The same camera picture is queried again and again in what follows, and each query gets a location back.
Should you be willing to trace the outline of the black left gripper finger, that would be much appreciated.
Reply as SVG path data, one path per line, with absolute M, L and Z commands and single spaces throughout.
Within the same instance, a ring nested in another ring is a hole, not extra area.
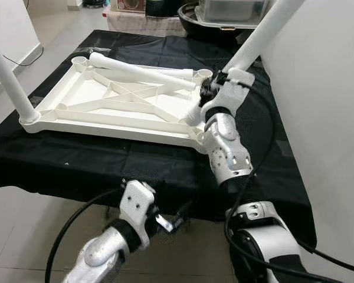
M 187 219 L 189 219 L 189 213 L 191 206 L 193 204 L 192 200 L 188 200 L 184 204 L 179 206 L 179 209 L 175 213 L 175 226 L 180 228 Z

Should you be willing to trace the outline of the black wok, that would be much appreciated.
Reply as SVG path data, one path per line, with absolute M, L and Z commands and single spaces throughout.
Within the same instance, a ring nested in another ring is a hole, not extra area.
M 237 45 L 244 41 L 255 26 L 209 26 L 198 21 L 195 8 L 199 0 L 189 0 L 179 9 L 179 18 L 187 32 L 188 38 L 199 41 L 209 41 L 217 45 Z

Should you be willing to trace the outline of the clear plastic storage box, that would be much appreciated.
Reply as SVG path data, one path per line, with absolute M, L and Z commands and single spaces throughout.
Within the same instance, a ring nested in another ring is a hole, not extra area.
M 263 18 L 269 0 L 199 0 L 198 21 L 209 26 L 255 26 Z

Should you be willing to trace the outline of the black tablecloth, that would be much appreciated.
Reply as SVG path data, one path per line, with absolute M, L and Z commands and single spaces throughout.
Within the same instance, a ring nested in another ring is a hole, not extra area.
M 96 29 L 79 46 L 111 48 L 107 56 L 131 64 L 166 68 L 209 68 L 228 62 L 236 47 L 180 36 L 147 36 Z M 258 162 L 269 138 L 268 112 L 260 96 L 274 100 L 270 78 L 254 65 L 254 88 L 239 110 L 237 127 L 242 143 Z M 314 247 L 317 235 L 311 202 L 296 160 L 282 156 L 277 140 L 287 140 L 279 113 L 271 154 L 256 173 L 264 193 L 290 227 L 293 235 Z M 218 188 L 207 156 L 190 147 L 43 130 L 29 134 L 18 114 L 0 124 L 0 187 L 15 186 L 28 192 L 62 199 L 90 200 L 117 188 L 122 180 L 141 180 L 158 194 L 156 204 L 173 212 L 192 200 L 189 215 L 223 221 L 233 196 Z

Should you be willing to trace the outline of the dark bag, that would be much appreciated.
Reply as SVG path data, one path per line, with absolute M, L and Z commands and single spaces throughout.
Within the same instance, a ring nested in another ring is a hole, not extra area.
M 176 17 L 184 0 L 145 0 L 148 17 Z

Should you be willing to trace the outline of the grey stone ledge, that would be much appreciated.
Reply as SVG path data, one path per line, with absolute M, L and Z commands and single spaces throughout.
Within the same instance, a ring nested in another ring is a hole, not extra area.
M 187 35 L 179 17 L 148 17 L 132 12 L 105 11 L 104 18 L 110 31 L 150 36 Z

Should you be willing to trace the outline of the clear tape patch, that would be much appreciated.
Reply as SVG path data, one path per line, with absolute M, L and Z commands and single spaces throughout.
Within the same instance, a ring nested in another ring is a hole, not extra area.
M 97 47 L 97 46 L 79 46 L 77 47 L 74 52 L 75 53 L 101 53 L 101 54 L 109 54 L 112 51 L 111 48 L 106 47 Z
M 292 152 L 292 147 L 288 141 L 277 140 L 277 146 L 280 149 L 280 154 L 286 156 L 287 158 L 293 158 L 294 154 Z

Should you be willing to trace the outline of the white plastic table top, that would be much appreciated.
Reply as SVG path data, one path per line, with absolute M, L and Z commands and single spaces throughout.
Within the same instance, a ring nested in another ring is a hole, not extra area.
M 211 75 L 193 70 L 199 86 Z M 23 124 L 26 132 L 56 130 L 190 147 L 206 153 L 204 123 L 188 124 L 199 101 L 199 87 L 186 91 L 169 84 L 150 83 L 135 75 L 99 68 L 90 59 L 74 57 L 71 66 L 36 106 L 40 120 Z

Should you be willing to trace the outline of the mop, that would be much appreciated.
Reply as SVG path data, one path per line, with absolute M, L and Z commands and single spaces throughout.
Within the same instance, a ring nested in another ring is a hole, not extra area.
M 81 5 L 85 8 L 104 8 L 109 0 L 81 0 Z

